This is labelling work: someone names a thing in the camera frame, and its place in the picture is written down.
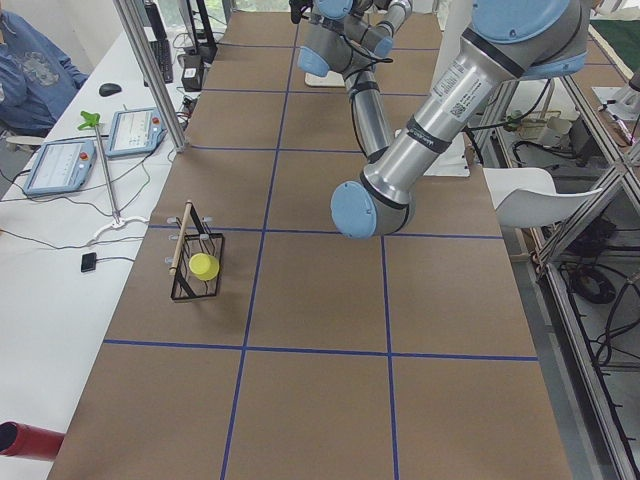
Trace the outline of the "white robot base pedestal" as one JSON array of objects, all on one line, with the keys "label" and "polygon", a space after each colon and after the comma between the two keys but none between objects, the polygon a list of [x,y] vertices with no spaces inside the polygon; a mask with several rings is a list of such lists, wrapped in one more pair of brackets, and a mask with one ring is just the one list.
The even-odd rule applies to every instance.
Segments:
[{"label": "white robot base pedestal", "polygon": [[[443,106],[453,106],[455,87],[460,85],[461,73],[452,73],[449,67],[460,53],[460,37],[471,21],[471,1],[450,1],[431,89]],[[468,177],[464,135],[458,133],[449,148],[423,173],[424,177]]]}]

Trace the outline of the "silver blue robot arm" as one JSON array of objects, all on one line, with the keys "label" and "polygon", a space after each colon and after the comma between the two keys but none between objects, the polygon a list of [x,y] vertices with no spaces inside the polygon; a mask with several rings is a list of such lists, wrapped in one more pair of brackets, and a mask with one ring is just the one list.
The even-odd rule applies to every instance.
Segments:
[{"label": "silver blue robot arm", "polygon": [[386,57],[394,37],[413,12],[412,1],[289,1],[291,20],[309,22],[305,52],[329,59],[359,46],[366,55]]},{"label": "silver blue robot arm", "polygon": [[413,217],[412,189],[497,86],[580,70],[586,59],[588,1],[475,1],[460,35],[460,51],[406,126],[387,122],[377,64],[413,11],[410,1],[293,1],[293,23],[309,30],[298,55],[301,70],[341,75],[367,163],[355,181],[339,185],[331,216],[346,237],[401,230]]}]

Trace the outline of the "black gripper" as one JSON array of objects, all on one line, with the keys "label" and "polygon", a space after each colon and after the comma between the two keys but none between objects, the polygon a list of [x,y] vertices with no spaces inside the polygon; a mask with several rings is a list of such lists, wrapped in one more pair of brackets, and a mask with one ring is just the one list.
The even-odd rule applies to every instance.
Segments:
[{"label": "black gripper", "polygon": [[290,18],[293,24],[299,24],[303,19],[309,19],[305,15],[313,8],[313,0],[289,0]]}]

